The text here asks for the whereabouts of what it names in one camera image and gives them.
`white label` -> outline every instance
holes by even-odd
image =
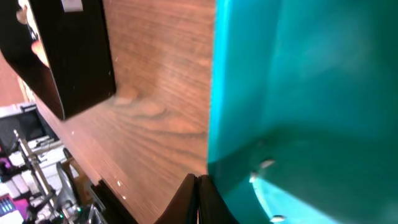
[[[81,12],[83,4],[81,0],[61,0],[64,12]]]

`brown wooden panel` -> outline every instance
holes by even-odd
[[[24,102],[18,76],[0,53],[0,106]]]
[[[187,173],[206,173],[214,4],[105,0],[117,95],[64,123],[38,102],[88,176],[104,178],[139,223],[160,216]]]

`teal plastic object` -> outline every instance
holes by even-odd
[[[208,172],[237,220],[398,223],[398,2],[216,7]]]

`black box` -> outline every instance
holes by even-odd
[[[77,1],[82,11],[68,12],[67,1],[76,2],[29,1],[50,68],[31,50],[34,40],[28,26],[16,17],[21,9],[18,1],[0,1],[2,54],[59,119],[68,119],[116,91],[102,2]]]

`wood grain surface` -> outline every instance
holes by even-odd
[[[188,173],[206,173],[215,3],[104,8],[116,96],[63,123],[39,110],[91,180],[107,181],[139,223],[153,223]]]

